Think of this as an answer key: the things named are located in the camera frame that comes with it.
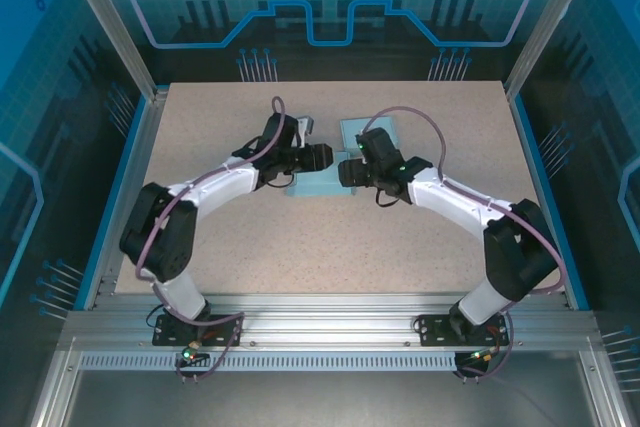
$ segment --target mounting plate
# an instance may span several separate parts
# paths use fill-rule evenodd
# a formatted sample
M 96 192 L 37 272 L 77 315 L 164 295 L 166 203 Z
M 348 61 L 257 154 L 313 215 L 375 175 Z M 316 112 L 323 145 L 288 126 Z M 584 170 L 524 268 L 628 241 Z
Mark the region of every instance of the mounting plate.
M 227 317 L 227 315 L 210 315 L 207 321 L 218 320 Z M 221 325 L 216 325 L 207 332 L 215 331 L 215 335 L 204 339 L 202 341 L 203 347 L 225 347 L 233 329 L 236 326 L 236 322 L 226 322 Z M 240 345 L 240 336 L 242 333 L 236 336 L 235 340 L 231 344 L 232 347 Z M 151 344 L 156 347 L 185 347 L 189 342 L 197 339 L 198 327 L 194 325 L 185 324 L 184 322 L 176 319 L 173 315 L 162 314 L 156 319 L 156 326 L 153 333 Z
M 495 327 L 497 329 L 498 342 L 500 346 L 509 345 L 509 335 L 504 317 L 493 316 L 486 323 L 485 327 Z M 496 338 L 486 329 L 478 329 L 474 335 L 469 335 L 469 341 L 462 343 L 458 335 L 449 324 L 448 315 L 420 315 L 413 322 L 413 330 L 420 336 L 422 347 L 493 347 L 496 345 Z

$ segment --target aluminum frame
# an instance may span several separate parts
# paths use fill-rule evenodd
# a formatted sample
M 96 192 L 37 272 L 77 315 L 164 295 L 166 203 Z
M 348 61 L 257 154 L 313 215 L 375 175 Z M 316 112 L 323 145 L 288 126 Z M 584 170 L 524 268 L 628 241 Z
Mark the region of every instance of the aluminum frame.
M 558 26 L 558 23 L 562 20 L 562 17 L 564 17 L 571 1 L 572 0 L 547 1 L 546 7 L 533 28 L 533 32 L 531 32 L 531 36 L 527 39 L 527 43 L 518 56 L 505 82 L 507 100 L 510 102 L 513 102 L 516 95 L 520 92 L 525 80 L 531 73 L 531 70 L 533 70 L 549 39 L 551 39 L 551 35 Z
M 155 100 L 156 87 L 124 23 L 111 0 L 88 0 L 148 103 Z M 507 81 L 507 97 L 515 98 L 564 9 L 571 0 L 550 0 L 531 38 Z M 115 233 L 135 200 L 142 184 L 159 124 L 164 99 L 155 110 L 145 109 L 134 152 L 127 166 L 114 215 L 98 260 L 94 283 L 84 312 L 71 312 L 49 368 L 32 426 L 62 425 L 71 404 L 83 352 L 171 351 L 149 345 L 144 315 L 154 305 L 151 296 L 115 296 L 112 289 L 121 265 Z M 462 294 L 378 296 L 212 296 L 216 310 L 247 313 L 245 332 L 238 351 L 382 352 L 425 351 L 412 332 L 412 319 L 424 313 L 443 313 Z M 579 351 L 585 380 L 600 425 L 627 426 L 629 413 L 622 401 L 611 365 L 602 346 L 591 312 L 571 311 L 562 295 L 531 298 L 513 311 L 517 340 L 515 351 Z M 431 348 L 437 352 L 462 349 Z
M 112 0 L 87 0 L 136 86 L 153 101 L 157 87 Z

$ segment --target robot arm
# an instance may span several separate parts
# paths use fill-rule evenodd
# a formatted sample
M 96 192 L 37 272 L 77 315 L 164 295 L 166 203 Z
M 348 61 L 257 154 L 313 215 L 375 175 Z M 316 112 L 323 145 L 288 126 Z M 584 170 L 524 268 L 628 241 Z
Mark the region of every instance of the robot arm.
M 449 312 L 451 328 L 461 341 L 522 300 L 556 268 L 546 249 L 498 210 L 513 212 L 553 243 L 540 208 L 533 202 L 525 199 L 514 205 L 450 179 L 441 180 L 430 162 L 419 157 L 405 161 L 384 129 L 369 130 L 356 140 L 363 159 L 340 163 L 343 186 L 375 187 L 408 204 L 433 210 L 484 243 L 486 278 Z
M 222 172 L 198 183 L 182 197 L 154 239 L 144 261 L 145 277 L 153 279 L 154 287 L 174 312 L 190 320 L 202 320 L 208 316 L 207 302 L 186 270 L 197 222 L 232 199 L 268 185 L 280 173 L 314 172 L 333 163 L 329 146 L 307 143 L 313 119 L 285 116 L 282 132 L 266 155 L 238 168 L 226 168 L 261 151 L 275 136 L 280 115 L 273 114 L 260 137 L 233 152 L 223 164 L 225 169 Z M 120 249 L 132 262 L 138 262 L 160 213 L 179 192 L 194 182 L 195 179 L 169 187 L 151 183 L 142 188 L 120 238 Z

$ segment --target camera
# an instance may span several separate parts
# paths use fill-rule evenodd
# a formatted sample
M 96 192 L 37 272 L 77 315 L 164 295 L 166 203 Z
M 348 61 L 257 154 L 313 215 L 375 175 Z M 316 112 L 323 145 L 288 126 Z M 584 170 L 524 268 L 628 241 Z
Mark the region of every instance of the camera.
M 343 187 L 380 187 L 390 180 L 394 170 L 404 165 L 402 154 L 393 145 L 386 130 L 377 127 L 356 135 L 362 159 L 340 162 L 338 177 Z
M 350 159 L 338 164 L 338 178 L 343 187 L 375 187 L 378 194 L 411 203 L 407 185 L 415 174 L 433 165 L 419 157 L 405 161 L 386 130 L 377 127 L 356 135 L 361 159 Z

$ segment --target purple cable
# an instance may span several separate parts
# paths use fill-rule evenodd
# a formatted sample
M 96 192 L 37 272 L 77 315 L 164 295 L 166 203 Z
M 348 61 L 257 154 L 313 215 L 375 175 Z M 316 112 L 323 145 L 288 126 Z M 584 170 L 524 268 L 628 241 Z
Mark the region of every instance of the purple cable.
M 147 241 L 144 244 L 144 247 L 142 248 L 142 252 L 140 253 L 140 257 L 138 258 L 138 262 L 136 263 L 136 271 L 135 271 L 136 272 L 136 278 L 138 278 L 139 280 L 142 280 L 142 281 L 147 281 L 147 282 L 154 282 L 155 281 L 155 278 L 142 274 L 142 268 L 144 266 L 144 261 L 146 260 L 147 255 L 149 254 L 149 250 L 151 249 L 151 245 L 153 244 L 153 241 L 155 240 L 156 236 L 158 235 L 158 232 L 160 231 L 160 227 L 162 226 L 162 224 L 165 221 L 165 219 L 171 213 L 171 210 L 173 210 L 173 208 L 178 204 L 178 202 L 180 202 L 180 199 L 182 199 L 185 195 L 187 195 L 187 193 L 189 193 L 198 184 L 200 184 L 200 183 L 204 182 L 205 180 L 213 177 L 214 175 L 222 173 L 225 170 L 236 169 L 238 167 L 241 167 L 243 165 L 249 164 L 249 163 L 261 158 L 262 156 L 266 155 L 267 152 L 269 152 L 269 150 L 275 145 L 275 143 L 278 140 L 278 137 L 280 137 L 280 134 L 282 133 L 282 128 L 284 127 L 285 111 L 286 111 L 285 105 L 284 105 L 284 101 L 279 96 L 275 96 L 273 99 L 271 99 L 271 108 L 273 109 L 274 113 L 278 113 L 278 111 L 276 110 L 276 103 L 280 104 L 280 121 L 278 123 L 278 128 L 276 129 L 276 133 L 273 136 L 273 139 L 271 139 L 269 141 L 269 143 L 260 152 L 258 152 L 257 154 L 249 157 L 248 159 L 236 162 L 235 164 L 231 164 L 229 166 L 218 167 L 218 168 L 212 170 L 211 172 L 207 172 L 206 174 L 201 175 L 196 180 L 194 180 L 190 185 L 188 185 L 187 187 L 182 189 L 178 193 L 178 195 L 176 195 L 171 200 L 171 202 L 169 202 L 167 204 L 167 206 L 164 208 L 162 213 L 156 219 L 155 225 L 153 226 L 153 229 L 151 229 L 151 233 L 149 234 L 149 238 L 147 239 Z M 230 322 L 230 321 L 236 320 L 236 319 L 241 319 L 241 321 L 244 319 L 244 312 L 240 312 L 238 314 L 230 315 L 230 316 L 224 317 L 222 319 L 214 320 L 214 321 L 210 321 L 210 322 L 195 321 L 195 320 L 189 319 L 188 317 L 180 314 L 180 312 L 176 312 L 171 307 L 171 305 L 169 304 L 169 302 L 167 301 L 165 296 L 162 294 L 160 289 L 158 289 L 156 287 L 156 285 L 153 285 L 153 291 L 155 292 L 156 296 L 158 296 L 158 299 L 160 299 L 160 302 L 162 302 L 162 304 L 165 306 L 165 308 L 168 311 L 170 311 L 171 314 L 174 317 L 178 318 L 179 320 L 181 320 L 181 321 L 183 321 L 183 322 L 185 322 L 187 324 L 196 325 L 196 326 L 199 326 L 199 327 L 210 327 L 210 326 L 220 325 L 220 324 L 223 324 L 223 323 L 226 323 L 226 322 Z
M 567 274 L 567 266 L 565 265 L 564 260 L 562 260 L 562 257 L 560 257 L 560 254 L 558 253 L 558 251 L 553 247 L 553 245 L 551 245 L 551 242 L 549 242 L 547 239 L 545 239 L 544 236 L 536 228 L 534 228 L 531 224 L 526 222 L 524 219 L 521 219 L 520 217 L 515 215 L 510 210 L 507 210 L 507 209 L 505 209 L 504 207 L 502 207 L 500 205 L 494 204 L 493 202 L 491 202 L 490 198 L 484 198 L 484 197 L 477 196 L 477 195 L 472 194 L 471 192 L 467 192 L 466 190 L 461 189 L 458 186 L 453 185 L 452 183 L 447 181 L 447 179 L 444 177 L 444 173 L 443 173 L 444 159 L 445 159 L 445 157 L 447 155 L 447 144 L 445 142 L 442 130 L 440 130 L 440 127 L 438 126 L 438 124 L 431 117 L 429 117 L 427 114 L 425 114 L 421 110 L 418 110 L 418 109 L 416 109 L 414 107 L 405 107 L 405 106 L 388 107 L 386 109 L 381 110 L 376 115 L 374 115 L 369 120 L 367 125 L 365 125 L 365 127 L 364 127 L 364 129 L 362 129 L 362 131 L 366 132 L 369 129 L 369 127 L 376 121 L 376 119 L 378 119 L 379 117 L 381 117 L 382 115 L 384 115 L 384 114 L 386 114 L 388 112 L 394 112 L 394 111 L 411 112 L 413 114 L 419 115 L 420 117 L 425 119 L 427 122 L 429 122 L 429 124 L 431 124 L 431 126 L 436 131 L 436 134 L 438 134 L 438 138 L 440 139 L 440 146 L 442 148 L 442 151 L 440 152 L 440 159 L 438 160 L 438 177 L 442 181 L 443 185 L 447 186 L 448 188 L 450 188 L 454 192 L 457 192 L 458 194 L 460 194 L 460 195 L 462 195 L 462 196 L 464 196 L 464 197 L 466 197 L 466 198 L 468 198 L 470 200 L 473 200 L 474 202 L 478 202 L 479 204 L 485 205 L 488 208 L 493 208 L 493 209 L 497 210 L 498 212 L 500 212 L 501 214 L 506 215 L 511 220 L 513 220 L 515 223 L 520 225 L 523 229 L 525 229 L 527 232 L 529 232 L 531 235 L 533 235 L 535 237 L 535 239 L 538 242 L 540 242 L 540 244 L 542 244 L 542 246 L 549 252 L 551 257 L 553 257 L 553 260 L 556 262 L 556 264 L 558 265 L 558 269 L 560 270 L 560 279 L 558 279 L 558 281 L 555 284 L 553 284 L 552 286 L 550 286 L 550 287 L 543 287 L 543 288 L 540 288 L 540 289 L 532 290 L 531 294 L 549 294 L 551 292 L 555 292 L 556 290 L 558 290 L 559 288 L 564 286 L 564 283 L 565 283 L 565 281 L 567 279 L 567 276 L 568 276 L 568 274 Z
M 191 379 L 191 380 L 193 380 L 194 383 L 197 383 L 198 380 L 206 379 L 207 377 L 209 377 L 216 370 L 218 370 L 218 367 L 220 367 L 222 365 L 222 362 L 224 362 L 224 359 L 227 357 L 227 354 L 229 353 L 229 350 L 231 349 L 231 345 L 233 344 L 233 341 L 240 334 L 241 330 L 242 330 L 242 320 L 233 329 L 233 333 L 231 334 L 231 337 L 229 338 L 229 341 L 227 342 L 227 345 L 224 347 L 224 350 L 220 354 L 220 357 L 218 357 L 218 360 L 215 361 L 215 363 L 209 368 L 209 370 L 207 370 L 206 372 L 204 372 L 204 373 L 202 373 L 200 375 L 194 374 L 193 377 L 187 377 L 186 375 L 184 375 L 182 373 L 182 370 L 180 369 L 179 363 L 176 363 L 176 374 L 178 374 L 180 377 L 182 377 L 182 381 L 183 382 L 186 381 L 187 379 Z

